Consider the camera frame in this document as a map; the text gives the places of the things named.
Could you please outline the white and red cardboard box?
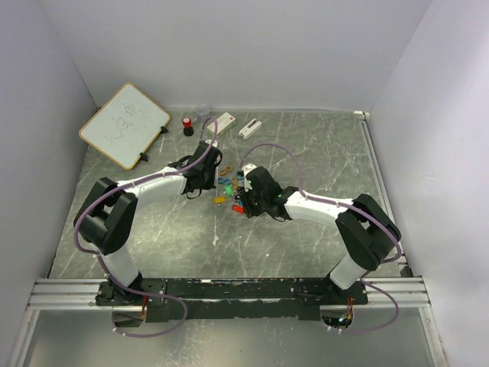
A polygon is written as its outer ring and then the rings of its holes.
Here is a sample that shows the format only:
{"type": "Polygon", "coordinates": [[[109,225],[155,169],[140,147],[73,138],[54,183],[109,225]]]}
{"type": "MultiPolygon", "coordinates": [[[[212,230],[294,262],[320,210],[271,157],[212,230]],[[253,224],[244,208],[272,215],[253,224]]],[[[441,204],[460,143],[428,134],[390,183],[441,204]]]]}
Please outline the white and red cardboard box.
{"type": "Polygon", "coordinates": [[[224,112],[222,115],[220,115],[217,118],[217,125],[215,125],[214,121],[211,121],[207,126],[206,126],[206,131],[210,135],[214,135],[215,133],[215,128],[217,128],[217,134],[216,137],[219,138],[222,135],[224,135],[228,130],[233,128],[236,124],[236,117],[231,115],[228,112],[224,112]]]}

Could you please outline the white board with wooden frame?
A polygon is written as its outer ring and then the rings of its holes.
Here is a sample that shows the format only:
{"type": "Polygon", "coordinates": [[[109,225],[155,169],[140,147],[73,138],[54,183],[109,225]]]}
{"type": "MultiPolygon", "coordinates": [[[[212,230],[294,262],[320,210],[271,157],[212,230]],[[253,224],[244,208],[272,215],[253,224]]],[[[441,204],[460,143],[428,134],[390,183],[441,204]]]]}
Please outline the white board with wooden frame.
{"type": "Polygon", "coordinates": [[[79,137],[125,170],[170,121],[170,114],[132,83],[124,84],[79,130],[79,137]]]}

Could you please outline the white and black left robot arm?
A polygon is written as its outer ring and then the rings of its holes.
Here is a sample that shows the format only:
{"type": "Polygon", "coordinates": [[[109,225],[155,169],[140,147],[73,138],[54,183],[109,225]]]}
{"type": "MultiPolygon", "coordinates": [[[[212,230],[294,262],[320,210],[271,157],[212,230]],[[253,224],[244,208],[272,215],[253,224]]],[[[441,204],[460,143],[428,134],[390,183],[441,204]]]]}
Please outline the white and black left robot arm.
{"type": "Polygon", "coordinates": [[[143,294],[143,276],[126,245],[137,211],[166,197],[214,189],[221,161],[217,144],[201,141],[193,154],[152,174],[96,181],[73,221],[73,238],[81,252],[101,259],[123,304],[136,304],[143,294]]]}

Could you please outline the yellow key tag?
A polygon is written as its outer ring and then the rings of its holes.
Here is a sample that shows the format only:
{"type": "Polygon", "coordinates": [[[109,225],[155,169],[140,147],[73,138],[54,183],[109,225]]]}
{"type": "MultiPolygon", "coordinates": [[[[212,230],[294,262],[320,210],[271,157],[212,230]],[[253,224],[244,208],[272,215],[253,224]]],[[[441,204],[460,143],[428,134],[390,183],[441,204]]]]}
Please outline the yellow key tag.
{"type": "Polygon", "coordinates": [[[226,196],[216,196],[213,199],[213,202],[214,202],[215,205],[218,205],[218,204],[224,203],[226,200],[227,200],[227,197],[226,196]]]}

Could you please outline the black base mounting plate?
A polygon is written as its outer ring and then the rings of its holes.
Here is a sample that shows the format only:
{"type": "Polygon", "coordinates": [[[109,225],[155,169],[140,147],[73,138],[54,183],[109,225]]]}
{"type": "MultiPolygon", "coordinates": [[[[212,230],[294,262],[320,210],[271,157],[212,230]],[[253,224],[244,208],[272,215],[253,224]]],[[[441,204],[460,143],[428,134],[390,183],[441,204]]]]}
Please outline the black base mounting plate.
{"type": "Polygon", "coordinates": [[[368,303],[365,286],[360,281],[342,290],[328,278],[147,278],[139,286],[143,292],[157,296],[129,294],[112,282],[103,281],[95,303],[144,310],[148,323],[183,317],[183,306],[167,299],[167,295],[186,304],[188,320],[280,317],[320,320],[322,307],[346,310],[351,304],[368,303]]]}

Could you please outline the red and black stamp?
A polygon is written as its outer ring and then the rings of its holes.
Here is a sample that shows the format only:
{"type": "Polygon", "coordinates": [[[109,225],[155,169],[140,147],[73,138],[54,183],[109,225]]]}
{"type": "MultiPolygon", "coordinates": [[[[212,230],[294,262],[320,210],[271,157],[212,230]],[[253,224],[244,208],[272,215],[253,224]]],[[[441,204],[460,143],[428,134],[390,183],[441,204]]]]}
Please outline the red and black stamp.
{"type": "Polygon", "coordinates": [[[182,118],[182,124],[183,124],[183,134],[186,137],[190,137],[194,134],[194,129],[192,125],[192,119],[188,116],[182,118]]]}

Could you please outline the orange carabiner keyring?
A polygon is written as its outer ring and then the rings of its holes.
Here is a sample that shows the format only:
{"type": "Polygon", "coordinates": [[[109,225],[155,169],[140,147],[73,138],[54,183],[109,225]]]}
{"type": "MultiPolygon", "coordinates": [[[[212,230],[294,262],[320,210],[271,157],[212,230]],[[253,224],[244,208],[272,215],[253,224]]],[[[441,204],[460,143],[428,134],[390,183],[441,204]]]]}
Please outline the orange carabiner keyring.
{"type": "Polygon", "coordinates": [[[233,170],[232,166],[227,165],[219,171],[219,175],[225,176],[226,174],[231,173],[232,170],[233,170]]]}

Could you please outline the red key tag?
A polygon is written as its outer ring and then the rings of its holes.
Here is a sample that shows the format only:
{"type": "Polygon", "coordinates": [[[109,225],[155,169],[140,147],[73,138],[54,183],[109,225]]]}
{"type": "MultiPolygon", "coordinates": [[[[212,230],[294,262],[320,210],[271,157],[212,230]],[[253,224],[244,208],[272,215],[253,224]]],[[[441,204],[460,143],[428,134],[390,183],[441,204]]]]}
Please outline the red key tag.
{"type": "Polygon", "coordinates": [[[242,206],[239,206],[239,205],[233,205],[232,206],[232,209],[237,212],[237,213],[244,213],[244,208],[242,206]]]}

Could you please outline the white rectangular device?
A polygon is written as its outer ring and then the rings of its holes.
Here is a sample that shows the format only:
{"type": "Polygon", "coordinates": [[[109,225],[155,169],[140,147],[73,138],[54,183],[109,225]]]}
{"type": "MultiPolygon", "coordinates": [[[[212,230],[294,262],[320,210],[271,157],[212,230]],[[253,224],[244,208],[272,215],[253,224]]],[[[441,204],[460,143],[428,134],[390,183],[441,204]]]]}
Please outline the white rectangular device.
{"type": "Polygon", "coordinates": [[[255,134],[262,126],[262,122],[258,119],[252,119],[248,124],[246,124],[240,131],[239,136],[244,140],[249,139],[253,134],[255,134]]]}

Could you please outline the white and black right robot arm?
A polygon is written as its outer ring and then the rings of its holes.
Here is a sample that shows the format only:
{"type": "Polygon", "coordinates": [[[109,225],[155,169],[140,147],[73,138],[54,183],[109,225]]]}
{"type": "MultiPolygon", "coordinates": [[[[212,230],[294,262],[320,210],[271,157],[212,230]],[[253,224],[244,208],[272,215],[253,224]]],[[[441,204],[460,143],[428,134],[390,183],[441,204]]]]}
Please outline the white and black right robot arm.
{"type": "Polygon", "coordinates": [[[238,196],[247,217],[266,213],[279,222],[304,220],[338,230],[347,255],[325,277],[325,298],[333,304],[348,298],[351,287],[377,270],[401,240],[400,230],[368,194],[332,199],[299,187],[282,188],[266,168],[253,164],[239,175],[244,185],[238,196]]]}

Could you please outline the clear plastic cup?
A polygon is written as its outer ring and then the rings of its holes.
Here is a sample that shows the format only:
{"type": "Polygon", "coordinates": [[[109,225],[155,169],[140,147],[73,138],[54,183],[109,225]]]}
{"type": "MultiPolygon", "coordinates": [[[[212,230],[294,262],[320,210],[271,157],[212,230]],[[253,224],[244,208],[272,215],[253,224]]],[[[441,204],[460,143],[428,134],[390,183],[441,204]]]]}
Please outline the clear plastic cup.
{"type": "Polygon", "coordinates": [[[204,117],[209,114],[210,108],[206,104],[198,105],[195,108],[195,112],[199,117],[204,117]]]}

